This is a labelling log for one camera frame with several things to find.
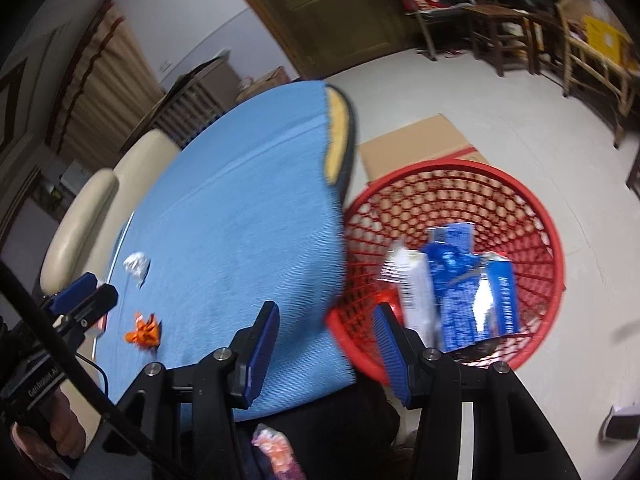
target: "blue tablecloth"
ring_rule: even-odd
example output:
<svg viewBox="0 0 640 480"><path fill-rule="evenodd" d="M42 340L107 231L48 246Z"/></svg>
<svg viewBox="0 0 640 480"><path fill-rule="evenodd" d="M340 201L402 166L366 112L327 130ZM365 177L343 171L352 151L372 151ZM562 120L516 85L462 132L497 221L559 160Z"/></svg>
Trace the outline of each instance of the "blue tablecloth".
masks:
<svg viewBox="0 0 640 480"><path fill-rule="evenodd" d="M237 420L280 412L353 383L324 324L344 285L342 214L324 179L325 85L250 99L202 132L137 208L111 279L120 295L97 361L117 401L148 362L193 364L250 326L266 300L280 333L260 397ZM151 260L141 288L122 262ZM124 341L134 314L162 322L157 355Z"/></svg>

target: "brown box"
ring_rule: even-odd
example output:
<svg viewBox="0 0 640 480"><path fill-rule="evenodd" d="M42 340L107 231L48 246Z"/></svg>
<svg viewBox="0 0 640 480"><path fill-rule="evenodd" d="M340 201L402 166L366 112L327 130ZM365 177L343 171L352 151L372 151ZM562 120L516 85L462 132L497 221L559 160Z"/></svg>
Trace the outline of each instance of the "brown box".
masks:
<svg viewBox="0 0 640 480"><path fill-rule="evenodd" d="M276 88L276 86L290 83L291 79L285 72L283 66L277 67L275 70L263 75L260 79L257 79L251 83L247 88L240 92L240 95L236 98L237 103L241 103L250 99L251 97Z"/></svg>
<svg viewBox="0 0 640 480"><path fill-rule="evenodd" d="M363 142L358 149L369 181L422 160L487 160L442 114Z"/></svg>

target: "floor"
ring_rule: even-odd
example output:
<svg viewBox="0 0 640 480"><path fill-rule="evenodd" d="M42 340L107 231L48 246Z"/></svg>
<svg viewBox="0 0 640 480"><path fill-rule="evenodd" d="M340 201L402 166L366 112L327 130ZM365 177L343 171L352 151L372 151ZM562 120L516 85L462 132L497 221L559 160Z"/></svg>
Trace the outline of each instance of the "floor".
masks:
<svg viewBox="0 0 640 480"><path fill-rule="evenodd" d="M615 150L610 127L556 82L524 70L500 78L469 54L431 62L400 52L328 81L352 99L360 142L443 113L546 206L562 239L566 291L517 375L583 480L612 478L635 442L601 444L598 432L612 404L640 401L640 201L625 187L638 135ZM358 160L348 202L366 181ZM459 478L470 478L471 445L463 437Z"/></svg>

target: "crumpled orange wrapper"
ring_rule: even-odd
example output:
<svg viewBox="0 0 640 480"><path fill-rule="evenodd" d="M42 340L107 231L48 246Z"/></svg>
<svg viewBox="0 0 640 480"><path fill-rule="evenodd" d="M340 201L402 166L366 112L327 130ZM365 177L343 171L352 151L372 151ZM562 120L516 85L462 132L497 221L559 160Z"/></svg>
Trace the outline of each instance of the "crumpled orange wrapper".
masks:
<svg viewBox="0 0 640 480"><path fill-rule="evenodd" d="M149 320L139 312L136 312L136 329L127 332L124 336L127 343L138 345L139 348L147 350L160 346L160 324L156 321L156 316L151 314Z"/></svg>

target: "blue wrapper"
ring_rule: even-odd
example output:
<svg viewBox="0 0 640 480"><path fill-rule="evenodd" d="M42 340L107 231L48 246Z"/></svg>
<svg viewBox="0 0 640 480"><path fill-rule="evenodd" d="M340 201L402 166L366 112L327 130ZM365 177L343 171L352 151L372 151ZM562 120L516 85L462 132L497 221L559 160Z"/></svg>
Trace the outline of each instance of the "blue wrapper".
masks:
<svg viewBox="0 0 640 480"><path fill-rule="evenodd" d="M454 278L469 272L480 264L480 255L465 253L454 245L444 242L429 242L421 252L427 255L433 293L440 300Z"/></svg>
<svg viewBox="0 0 640 480"><path fill-rule="evenodd" d="M459 248L463 253L474 251L474 229L471 222L453 222L451 224L431 227L430 242L444 242Z"/></svg>
<svg viewBox="0 0 640 480"><path fill-rule="evenodd" d="M484 256L480 267L449 283L440 315L445 352L518 332L512 263L497 255Z"/></svg>

